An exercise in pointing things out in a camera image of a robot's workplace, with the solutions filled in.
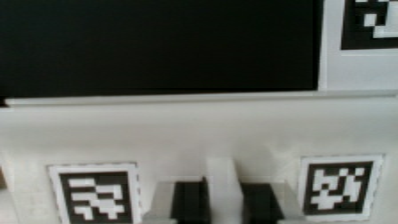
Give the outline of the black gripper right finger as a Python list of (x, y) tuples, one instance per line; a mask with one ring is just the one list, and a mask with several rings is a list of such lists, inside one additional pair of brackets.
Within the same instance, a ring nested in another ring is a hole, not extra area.
[(283, 204), (271, 183), (242, 183), (242, 224), (280, 224), (305, 220), (296, 203)]

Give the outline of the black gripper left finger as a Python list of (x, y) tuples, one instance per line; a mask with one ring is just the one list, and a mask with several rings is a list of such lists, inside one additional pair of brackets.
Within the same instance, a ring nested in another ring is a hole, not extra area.
[(207, 178), (159, 183), (143, 224), (212, 224)]

